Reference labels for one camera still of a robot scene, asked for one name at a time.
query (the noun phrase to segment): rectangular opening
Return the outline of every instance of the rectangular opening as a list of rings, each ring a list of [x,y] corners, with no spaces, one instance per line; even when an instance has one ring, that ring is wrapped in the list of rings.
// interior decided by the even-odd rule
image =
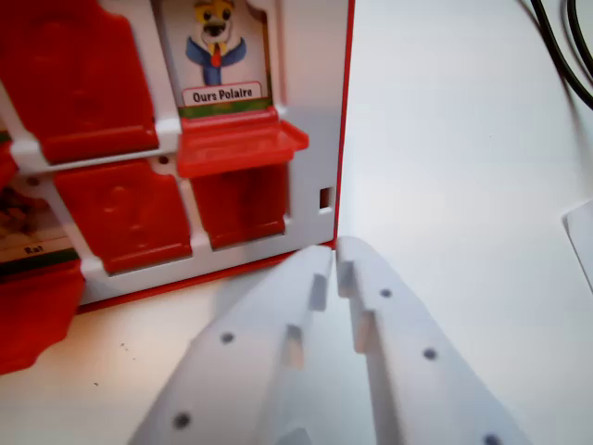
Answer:
[[[332,187],[322,188],[319,192],[319,208],[329,209],[331,207],[330,201],[332,197]]]

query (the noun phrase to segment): green stripe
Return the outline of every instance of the green stripe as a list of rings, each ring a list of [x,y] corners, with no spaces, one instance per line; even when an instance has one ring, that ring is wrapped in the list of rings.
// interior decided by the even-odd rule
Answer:
[[[56,252],[36,255],[34,257],[21,258],[9,262],[0,262],[0,276],[7,276],[13,273],[27,272],[32,269],[60,264],[61,262],[77,260],[79,257],[76,250],[67,248]]]
[[[179,108],[179,115],[186,119],[206,118],[208,116],[218,116],[221,114],[242,113],[244,111],[255,111],[266,109],[273,105],[271,98],[241,100],[225,104],[203,105],[201,107]]]

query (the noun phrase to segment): red tie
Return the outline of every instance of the red tie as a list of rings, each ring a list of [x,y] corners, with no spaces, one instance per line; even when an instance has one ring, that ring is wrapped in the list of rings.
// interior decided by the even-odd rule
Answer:
[[[221,55],[221,46],[219,44],[214,44],[214,54],[212,55],[212,60],[210,63],[213,67],[218,68],[222,62],[222,55]]]

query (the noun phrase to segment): name label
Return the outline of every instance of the name label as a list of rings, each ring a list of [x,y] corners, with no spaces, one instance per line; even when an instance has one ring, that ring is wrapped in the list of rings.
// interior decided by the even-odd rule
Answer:
[[[183,103],[186,107],[259,98],[261,98],[261,85],[259,82],[202,86],[199,88],[187,88],[183,90]]]

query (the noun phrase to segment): blue suit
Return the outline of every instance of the blue suit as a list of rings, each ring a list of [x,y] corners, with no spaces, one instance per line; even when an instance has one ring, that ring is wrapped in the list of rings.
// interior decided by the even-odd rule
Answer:
[[[245,58],[246,54],[247,45],[245,39],[241,38],[241,42],[235,48],[222,56],[221,65],[219,67],[214,67],[211,62],[212,55],[206,49],[194,42],[191,37],[187,37],[185,55],[192,62],[202,67],[202,71],[204,71],[204,84],[208,86],[221,85],[221,68],[240,62]]]

